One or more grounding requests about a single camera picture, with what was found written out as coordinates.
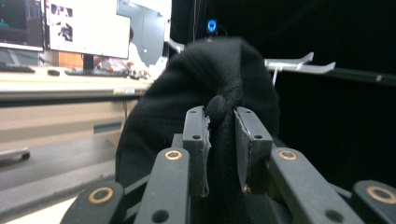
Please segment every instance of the computer monitor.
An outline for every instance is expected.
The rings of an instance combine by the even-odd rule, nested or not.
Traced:
[[[47,48],[128,58],[131,20],[117,15],[115,0],[46,0]]]
[[[43,51],[40,0],[0,0],[0,48]]]

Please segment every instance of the cable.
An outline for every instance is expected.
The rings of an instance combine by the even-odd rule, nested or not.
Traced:
[[[195,41],[196,8],[197,8],[197,0],[194,0],[194,18],[193,18],[193,24],[192,24],[192,42]]]
[[[122,105],[124,108],[124,115],[125,115],[125,122],[128,119],[128,105],[126,104],[126,101],[122,101]]]

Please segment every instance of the desk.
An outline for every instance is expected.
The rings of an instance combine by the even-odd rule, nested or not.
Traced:
[[[0,151],[119,132],[154,79],[0,73]],[[49,76],[48,69],[61,72]]]

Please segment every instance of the brass screw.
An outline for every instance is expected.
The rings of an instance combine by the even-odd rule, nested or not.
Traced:
[[[101,199],[96,199],[95,194],[97,194],[100,191],[105,191],[107,193],[107,195]],[[113,193],[114,193],[113,189],[111,189],[109,187],[99,188],[99,189],[94,190],[90,194],[90,196],[88,197],[88,201],[90,201],[90,203],[93,203],[93,204],[105,203],[111,198],[111,196],[113,196]]]
[[[384,197],[383,195],[378,194],[379,191],[382,192],[384,195],[387,195],[388,197]],[[367,193],[382,203],[396,203],[396,194],[389,191],[388,189],[370,186],[367,188]]]
[[[282,150],[279,152],[279,156],[288,161],[294,161],[297,159],[297,154],[292,151]]]
[[[169,161],[176,161],[181,158],[181,152],[177,150],[168,151],[165,153],[165,158]]]

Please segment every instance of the floor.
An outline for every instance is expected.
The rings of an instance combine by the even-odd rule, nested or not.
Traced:
[[[29,148],[26,161],[21,157],[0,160],[0,223],[14,219],[10,223],[35,223],[16,221],[34,217],[37,211],[37,223],[44,223],[43,218],[48,218],[45,223],[59,223],[59,216],[51,218],[53,211],[62,213],[62,206],[67,208],[91,183],[114,179],[116,148],[107,136],[97,135]]]

